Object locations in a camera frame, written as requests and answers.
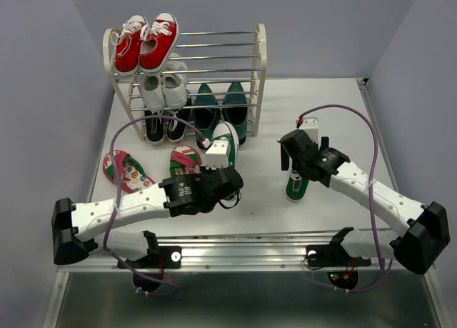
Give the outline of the green canvas sneaker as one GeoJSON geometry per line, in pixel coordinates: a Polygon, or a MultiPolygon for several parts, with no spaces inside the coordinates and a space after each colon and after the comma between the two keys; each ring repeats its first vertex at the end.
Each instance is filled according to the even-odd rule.
{"type": "Polygon", "coordinates": [[[292,202],[299,202],[303,199],[308,188],[309,180],[303,178],[297,171],[291,170],[286,185],[286,197],[292,202]]]}
{"type": "MultiPolygon", "coordinates": [[[[229,167],[232,167],[236,170],[236,161],[238,156],[238,148],[239,148],[239,140],[238,134],[236,133],[235,128],[233,125],[227,121],[220,121],[216,128],[214,129],[213,135],[210,138],[210,146],[211,143],[216,139],[226,138],[230,144],[230,153],[229,153],[229,167]]],[[[209,170],[204,167],[204,171],[206,173],[215,171],[209,170]]]]}

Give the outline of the pink patterned sandal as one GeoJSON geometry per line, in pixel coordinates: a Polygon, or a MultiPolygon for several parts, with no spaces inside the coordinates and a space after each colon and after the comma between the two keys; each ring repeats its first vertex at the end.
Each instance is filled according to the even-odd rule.
{"type": "MultiPolygon", "coordinates": [[[[121,150],[113,150],[114,163],[121,167],[121,189],[127,194],[142,191],[149,188],[155,181],[146,174],[144,168],[130,154],[121,150]]],[[[116,185],[114,178],[114,166],[109,154],[102,161],[102,170],[106,178],[116,185]]]]}
{"type": "Polygon", "coordinates": [[[169,173],[172,177],[201,172],[201,156],[189,145],[178,145],[170,154],[169,173]]]}

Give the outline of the dark green loafer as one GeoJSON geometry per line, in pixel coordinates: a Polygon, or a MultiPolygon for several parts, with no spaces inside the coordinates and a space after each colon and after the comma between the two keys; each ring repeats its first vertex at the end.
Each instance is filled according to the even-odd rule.
{"type": "Polygon", "coordinates": [[[248,130],[248,108],[244,106],[247,104],[247,99],[240,82],[231,83],[222,104],[228,105],[228,108],[222,109],[224,120],[235,128],[239,144],[244,144],[248,130]]]}
{"type": "Polygon", "coordinates": [[[202,84],[198,94],[194,105],[203,108],[194,110],[194,124],[207,139],[210,139],[220,119],[219,103],[208,84],[202,84]]]}

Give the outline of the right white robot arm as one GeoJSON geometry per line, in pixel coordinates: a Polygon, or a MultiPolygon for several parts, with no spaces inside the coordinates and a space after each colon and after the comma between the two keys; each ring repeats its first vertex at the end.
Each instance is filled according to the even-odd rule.
{"type": "Polygon", "coordinates": [[[366,266],[373,257],[399,262],[414,274],[425,274],[450,242],[446,209],[409,199],[371,180],[345,154],[320,150],[304,130],[296,129],[280,141],[281,162],[291,162],[300,176],[354,200],[388,225],[373,233],[346,227],[328,244],[308,247],[312,268],[366,266]]]}

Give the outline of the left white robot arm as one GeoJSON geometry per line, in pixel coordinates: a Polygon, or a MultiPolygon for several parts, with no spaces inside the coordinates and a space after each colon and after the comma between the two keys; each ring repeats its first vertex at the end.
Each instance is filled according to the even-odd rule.
{"type": "Polygon", "coordinates": [[[233,168],[208,174],[183,174],[127,194],[118,202],[108,199],[73,203],[56,201],[51,219],[55,265],[81,262],[95,250],[95,237],[108,229],[149,220],[208,213],[243,187],[233,168]]]}

